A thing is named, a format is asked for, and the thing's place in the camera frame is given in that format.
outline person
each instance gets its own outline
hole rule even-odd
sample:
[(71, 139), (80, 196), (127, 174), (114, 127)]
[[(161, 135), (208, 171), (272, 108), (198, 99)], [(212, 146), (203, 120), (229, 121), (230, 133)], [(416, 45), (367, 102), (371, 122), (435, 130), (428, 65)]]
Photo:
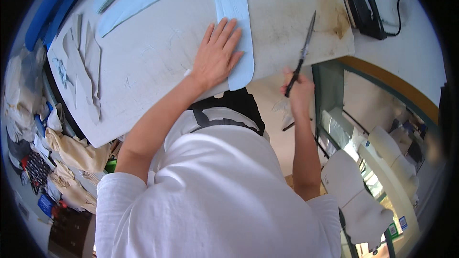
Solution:
[[(245, 89), (225, 92), (222, 101), (193, 104), (243, 56), (234, 52), (242, 32), (235, 26), (235, 19), (226, 18), (215, 30), (209, 25), (192, 72), (134, 125), (115, 172), (101, 179), (98, 258), (340, 256), (337, 201), (320, 195), (309, 120), (313, 83), (300, 75), (290, 92), (295, 192), (284, 180), (259, 113), (247, 106), (255, 101)], [(284, 73), (281, 92), (292, 77)], [(160, 152), (148, 180), (152, 158)]]

